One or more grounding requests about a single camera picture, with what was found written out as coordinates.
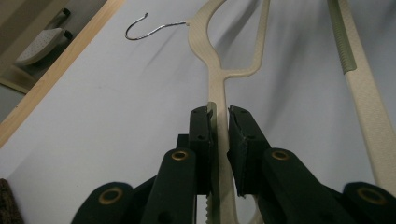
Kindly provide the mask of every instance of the white surface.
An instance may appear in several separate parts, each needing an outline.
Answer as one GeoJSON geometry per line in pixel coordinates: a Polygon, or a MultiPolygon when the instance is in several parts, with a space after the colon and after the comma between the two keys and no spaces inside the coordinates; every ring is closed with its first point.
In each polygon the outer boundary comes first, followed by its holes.
{"type": "MultiPolygon", "coordinates": [[[[0,176],[26,223],[68,223],[95,188],[110,181],[135,187],[157,173],[188,131],[190,111],[206,104],[206,69],[188,46],[188,27],[137,42],[124,31],[146,11],[136,35],[190,18],[204,2],[127,1],[3,146],[0,176]]],[[[260,11],[249,10],[250,2],[227,1],[209,25],[225,68],[251,61],[260,11]]],[[[351,2],[393,123],[394,8],[390,0],[351,2]]],[[[227,103],[249,110],[271,145],[292,150],[323,184],[372,183],[342,74],[326,1],[272,1],[262,69],[227,80],[227,103]]],[[[241,223],[247,213],[239,213],[241,223]]]]}

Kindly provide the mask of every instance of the wooden edge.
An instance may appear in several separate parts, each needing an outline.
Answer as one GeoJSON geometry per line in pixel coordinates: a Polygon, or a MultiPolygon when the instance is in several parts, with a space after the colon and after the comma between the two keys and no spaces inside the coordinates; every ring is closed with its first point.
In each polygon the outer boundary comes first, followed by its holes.
{"type": "Polygon", "coordinates": [[[37,81],[20,103],[0,124],[0,147],[15,133],[30,113],[46,96],[67,68],[78,55],[90,44],[106,22],[117,12],[125,0],[107,0],[96,15],[88,22],[79,35],[67,47],[62,55],[49,68],[46,74],[37,81]]]}

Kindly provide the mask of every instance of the silver hook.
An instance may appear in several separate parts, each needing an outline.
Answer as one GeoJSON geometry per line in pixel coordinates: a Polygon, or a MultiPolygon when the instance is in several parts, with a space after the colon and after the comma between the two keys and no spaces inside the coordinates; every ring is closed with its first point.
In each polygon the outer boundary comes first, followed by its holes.
{"type": "Polygon", "coordinates": [[[149,33],[146,34],[146,35],[141,35],[141,36],[135,37],[135,38],[129,37],[129,36],[128,36],[129,30],[130,30],[135,24],[137,24],[138,22],[140,22],[140,21],[142,21],[143,19],[145,19],[148,15],[149,15],[149,14],[146,12],[146,14],[145,14],[144,17],[142,17],[142,18],[140,18],[139,20],[137,20],[137,21],[135,21],[134,23],[132,23],[132,24],[128,27],[128,29],[126,29],[125,38],[127,38],[127,39],[129,39],[129,40],[139,40],[139,39],[143,39],[143,38],[145,38],[145,37],[148,37],[149,35],[152,35],[152,34],[156,33],[157,31],[161,30],[162,28],[165,28],[165,27],[168,27],[168,26],[175,26],[175,25],[186,24],[185,21],[179,21],[179,22],[175,22],[175,23],[169,23],[169,24],[165,24],[165,25],[159,26],[158,28],[156,28],[155,30],[149,32],[149,33]]]}

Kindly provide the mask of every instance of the beige hanger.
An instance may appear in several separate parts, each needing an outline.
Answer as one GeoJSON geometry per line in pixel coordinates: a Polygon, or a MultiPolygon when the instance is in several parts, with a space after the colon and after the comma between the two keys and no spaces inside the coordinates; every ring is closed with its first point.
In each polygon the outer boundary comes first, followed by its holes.
{"type": "MultiPolygon", "coordinates": [[[[262,55],[265,40],[265,30],[269,11],[270,0],[263,0],[262,14],[260,16],[257,30],[255,51],[253,60],[249,68],[226,70],[221,67],[221,60],[213,46],[210,44],[207,34],[209,22],[216,10],[225,0],[209,0],[204,4],[195,16],[187,21],[165,24],[146,35],[139,37],[129,37],[128,32],[137,22],[135,21],[126,30],[125,37],[129,40],[139,40],[150,36],[164,27],[186,24],[189,29],[189,44],[195,55],[207,66],[209,74],[209,97],[208,107],[216,111],[216,116],[212,120],[213,132],[217,136],[218,157],[212,167],[213,194],[209,198],[208,221],[207,223],[236,224],[238,223],[235,208],[235,193],[233,186],[233,173],[227,159],[229,150],[229,137],[227,125],[227,105],[225,96],[224,81],[230,77],[248,77],[256,73],[262,66],[262,55]]],[[[256,214],[250,223],[262,223],[262,216],[256,208],[256,214]]]]}

